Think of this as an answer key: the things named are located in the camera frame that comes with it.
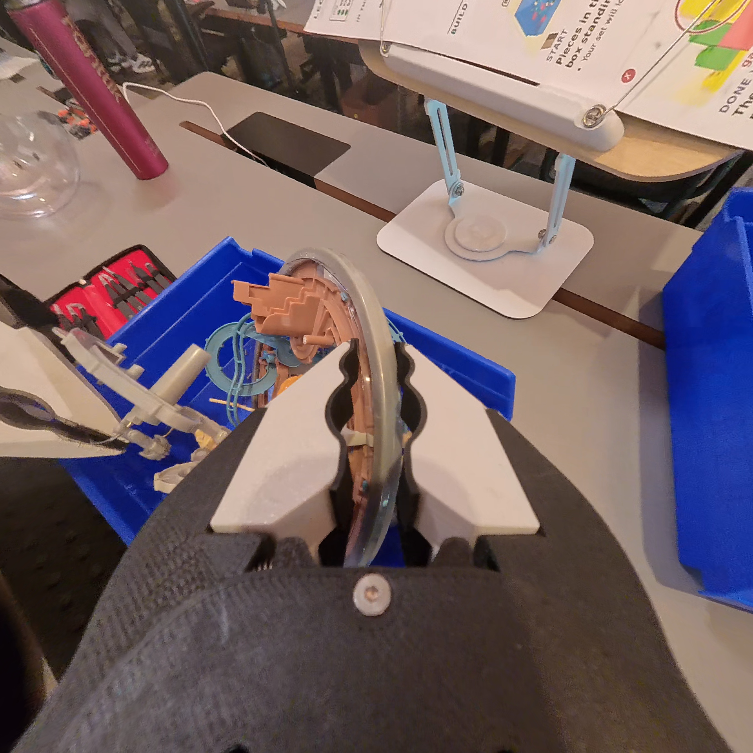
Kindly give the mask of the red black tool pouch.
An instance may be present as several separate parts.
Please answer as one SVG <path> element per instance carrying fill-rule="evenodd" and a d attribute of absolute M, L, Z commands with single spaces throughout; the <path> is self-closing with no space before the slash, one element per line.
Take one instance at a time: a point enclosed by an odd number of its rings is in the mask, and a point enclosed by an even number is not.
<path fill-rule="evenodd" d="M 106 340 L 175 280 L 148 247 L 136 245 L 99 263 L 44 304 L 61 329 L 79 328 Z"/>

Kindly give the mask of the small blue plastic bin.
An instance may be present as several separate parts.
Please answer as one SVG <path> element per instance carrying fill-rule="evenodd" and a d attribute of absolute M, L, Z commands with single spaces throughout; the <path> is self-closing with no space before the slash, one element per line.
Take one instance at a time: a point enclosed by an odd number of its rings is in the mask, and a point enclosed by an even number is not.
<path fill-rule="evenodd" d="M 282 260 L 261 250 L 247 251 L 232 238 L 222 240 L 112 338 L 127 346 L 124 366 L 144 368 L 147 387 L 189 345 L 204 346 L 222 325 L 236 322 L 249 310 L 233 299 L 232 281 L 268 282 Z M 385 309 L 388 320 L 414 346 L 487 408 L 513 418 L 516 377 L 502 365 Z M 193 436 L 172 431 L 170 455 L 163 461 L 140 457 L 138 447 L 116 457 L 63 459 L 60 463 L 125 544 L 131 544 L 164 499 L 155 491 L 154 475 L 188 462 L 197 448 Z"/>

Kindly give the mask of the white book stand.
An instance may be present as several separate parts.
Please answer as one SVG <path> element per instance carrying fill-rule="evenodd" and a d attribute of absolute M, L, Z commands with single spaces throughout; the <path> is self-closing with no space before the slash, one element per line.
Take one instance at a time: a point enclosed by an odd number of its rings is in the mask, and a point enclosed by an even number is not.
<path fill-rule="evenodd" d="M 425 97 L 444 178 L 402 209 L 379 248 L 508 318 L 541 312 L 594 244 L 564 219 L 577 161 L 636 182 L 683 179 L 736 155 L 722 142 L 620 114 L 592 98 L 404 44 L 360 41 L 367 67 Z M 463 178 L 447 106 L 559 153 L 547 209 Z"/>

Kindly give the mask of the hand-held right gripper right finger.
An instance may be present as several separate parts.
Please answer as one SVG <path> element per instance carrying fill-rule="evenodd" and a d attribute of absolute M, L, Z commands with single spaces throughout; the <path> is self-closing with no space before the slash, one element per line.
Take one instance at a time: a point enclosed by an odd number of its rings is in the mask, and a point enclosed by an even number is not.
<path fill-rule="evenodd" d="M 507 424 L 412 345 L 396 345 L 409 438 L 396 511 L 405 563 L 429 563 L 450 539 L 536 535 L 541 523 L 496 431 Z"/>

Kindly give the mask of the marble maze ball toy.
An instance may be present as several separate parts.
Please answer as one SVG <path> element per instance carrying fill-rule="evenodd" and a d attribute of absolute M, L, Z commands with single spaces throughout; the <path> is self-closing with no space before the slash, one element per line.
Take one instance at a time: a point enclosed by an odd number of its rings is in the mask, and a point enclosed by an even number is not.
<path fill-rule="evenodd" d="M 233 280 L 233 299 L 249 311 L 231 339 L 234 372 L 227 416 L 238 426 L 241 392 L 245 387 L 259 391 L 248 415 L 249 443 L 273 399 L 337 346 L 358 342 L 354 415 L 343 429 L 353 474 L 353 522 L 342 564 L 325 561 L 330 538 L 315 559 L 335 566 L 370 565 L 393 521 L 403 455 L 395 342 L 374 290 L 344 256 L 307 249 L 270 273 L 266 284 Z"/>

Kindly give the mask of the clear plastic dome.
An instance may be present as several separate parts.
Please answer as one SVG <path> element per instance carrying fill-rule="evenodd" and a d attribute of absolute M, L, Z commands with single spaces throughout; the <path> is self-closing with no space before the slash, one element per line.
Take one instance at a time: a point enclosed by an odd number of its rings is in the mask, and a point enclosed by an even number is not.
<path fill-rule="evenodd" d="M 78 190 L 80 163 L 73 138 L 45 111 L 1 116 L 1 216 L 44 218 Z"/>

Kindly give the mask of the grey plastic track piece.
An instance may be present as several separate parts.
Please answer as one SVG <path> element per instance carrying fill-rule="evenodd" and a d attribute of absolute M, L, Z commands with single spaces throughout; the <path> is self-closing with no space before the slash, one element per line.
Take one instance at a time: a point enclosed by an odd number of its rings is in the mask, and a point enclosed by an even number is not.
<path fill-rule="evenodd" d="M 138 381 L 143 373 L 140 366 L 135 364 L 127 369 L 120 366 L 127 348 L 125 344 L 109 346 L 79 328 L 67 332 L 58 328 L 56 333 L 73 359 L 89 375 L 132 404 L 132 409 L 120 421 L 114 436 L 140 447 L 141 457 L 163 460 L 172 447 L 166 435 L 149 437 L 138 430 L 137 427 L 143 423 L 152 426 L 164 424 L 170 430 L 187 435 L 193 435 L 197 428 L 214 434 L 223 427 L 205 414 L 178 402 L 210 361 L 210 353 L 203 348 L 190 345 L 160 379 L 147 388 Z M 189 461 L 157 472 L 154 475 L 154 489 L 160 493 L 171 493 L 199 463 Z"/>

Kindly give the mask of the magenta cylinder bottle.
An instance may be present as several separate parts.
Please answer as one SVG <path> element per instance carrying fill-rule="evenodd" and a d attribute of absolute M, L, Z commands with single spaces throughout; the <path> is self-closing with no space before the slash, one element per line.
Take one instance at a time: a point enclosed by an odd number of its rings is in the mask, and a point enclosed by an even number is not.
<path fill-rule="evenodd" d="M 164 174 L 167 159 L 62 3 L 6 1 L 4 5 L 137 179 L 148 181 Z"/>

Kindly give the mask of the printed instruction sheet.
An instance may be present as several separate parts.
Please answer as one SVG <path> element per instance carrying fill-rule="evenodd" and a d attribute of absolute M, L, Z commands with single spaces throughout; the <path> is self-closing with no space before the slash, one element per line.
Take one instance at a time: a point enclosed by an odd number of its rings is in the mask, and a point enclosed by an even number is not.
<path fill-rule="evenodd" d="M 306 32 L 604 151 L 616 118 L 751 150 L 751 2 L 315 2 Z"/>

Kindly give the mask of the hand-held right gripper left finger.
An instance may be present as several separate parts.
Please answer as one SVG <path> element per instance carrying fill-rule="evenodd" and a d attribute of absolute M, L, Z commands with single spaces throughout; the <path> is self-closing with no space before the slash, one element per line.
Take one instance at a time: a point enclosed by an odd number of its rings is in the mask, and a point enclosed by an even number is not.
<path fill-rule="evenodd" d="M 354 415 L 358 342 L 337 346 L 262 412 L 210 521 L 212 532 L 300 538 L 318 558 L 342 564 L 354 516 L 353 474 L 343 429 Z"/>

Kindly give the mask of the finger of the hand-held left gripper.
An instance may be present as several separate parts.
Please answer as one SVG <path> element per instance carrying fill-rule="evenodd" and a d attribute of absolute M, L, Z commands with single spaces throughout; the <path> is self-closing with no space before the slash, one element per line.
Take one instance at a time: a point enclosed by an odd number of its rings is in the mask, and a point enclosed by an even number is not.
<path fill-rule="evenodd" d="M 32 415 L 79 426 L 111 426 L 114 410 L 76 368 L 56 333 L 58 316 L 9 279 L 1 281 L 2 388 L 38 406 Z"/>
<path fill-rule="evenodd" d="M 123 438 L 66 419 L 30 393 L 1 390 L 2 457 L 105 457 L 127 447 Z"/>

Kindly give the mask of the pale yellow plastic track piece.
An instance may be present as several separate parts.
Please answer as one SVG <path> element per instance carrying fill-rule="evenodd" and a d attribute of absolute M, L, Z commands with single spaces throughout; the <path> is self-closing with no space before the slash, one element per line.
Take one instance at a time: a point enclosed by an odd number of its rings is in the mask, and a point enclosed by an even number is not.
<path fill-rule="evenodd" d="M 231 433 L 227 428 L 220 427 L 214 434 L 207 433 L 197 428 L 193 432 L 193 437 L 197 443 L 197 449 L 191 453 L 191 462 L 198 463 L 205 459 L 214 449 L 216 449 Z"/>

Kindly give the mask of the large blue plastic bin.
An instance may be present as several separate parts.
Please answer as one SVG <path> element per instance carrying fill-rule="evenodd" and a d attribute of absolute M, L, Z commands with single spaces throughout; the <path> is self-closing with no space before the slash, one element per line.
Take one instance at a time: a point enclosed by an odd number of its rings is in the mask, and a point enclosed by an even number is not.
<path fill-rule="evenodd" d="M 733 189 L 662 295 L 678 557 L 752 610 L 752 190 Z"/>

